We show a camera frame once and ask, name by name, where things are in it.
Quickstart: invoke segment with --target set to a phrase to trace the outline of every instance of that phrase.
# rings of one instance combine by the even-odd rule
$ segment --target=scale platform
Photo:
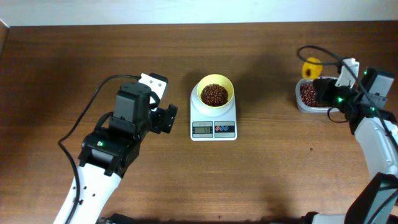
[[[238,136],[235,96],[222,108],[210,108],[197,94],[198,85],[191,92],[191,129],[193,141],[232,141]]]

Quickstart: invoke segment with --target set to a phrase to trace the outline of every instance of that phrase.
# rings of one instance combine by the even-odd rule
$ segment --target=wood grain tabletop
[[[11,27],[0,62],[0,223],[52,223],[73,178],[57,141],[104,78],[151,72],[169,79],[160,105],[178,106],[174,127],[146,136],[102,216],[227,222],[345,213],[369,182],[364,156],[347,124],[297,109],[303,63],[295,51],[321,45],[356,58],[360,74],[366,66],[398,74],[396,27],[396,21]],[[235,141],[190,139],[190,93],[212,73],[234,85]],[[335,67],[323,75],[338,76]],[[127,81],[106,84],[66,141],[76,162],[83,138],[113,110]],[[397,115],[397,81],[388,98],[386,109]]]

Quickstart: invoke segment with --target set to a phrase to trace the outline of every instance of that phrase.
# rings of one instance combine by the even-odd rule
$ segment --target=yellow bowl
[[[201,100],[200,95],[201,95],[203,89],[206,86],[211,85],[211,84],[219,84],[220,86],[222,86],[226,89],[226,91],[228,92],[228,100],[227,100],[226,104],[224,104],[222,106],[209,106]],[[234,86],[232,85],[231,81],[223,75],[219,75],[219,74],[208,75],[205,78],[202,78],[198,84],[198,98],[204,105],[209,106],[210,108],[222,108],[222,107],[228,105],[229,102],[231,102],[233,96],[234,96]]]

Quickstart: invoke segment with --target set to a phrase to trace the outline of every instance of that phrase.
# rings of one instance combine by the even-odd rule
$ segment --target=white wall
[[[397,20],[398,0],[0,0],[9,26]]]

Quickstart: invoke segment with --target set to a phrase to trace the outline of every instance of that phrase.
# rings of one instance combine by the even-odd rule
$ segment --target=white plastic container
[[[333,78],[333,79],[337,79],[335,77],[320,77],[320,78]],[[317,108],[317,107],[311,107],[311,106],[307,106],[304,104],[304,102],[301,100],[301,93],[300,93],[300,87],[302,85],[305,84],[309,84],[312,83],[313,80],[311,79],[305,79],[303,78],[302,80],[300,80],[297,85],[296,85],[296,100],[297,100],[297,108],[298,110],[300,110],[303,113],[327,113],[328,109],[327,107],[321,107],[321,108]],[[333,112],[337,112],[339,111],[337,108],[333,108],[330,110],[331,113]]]

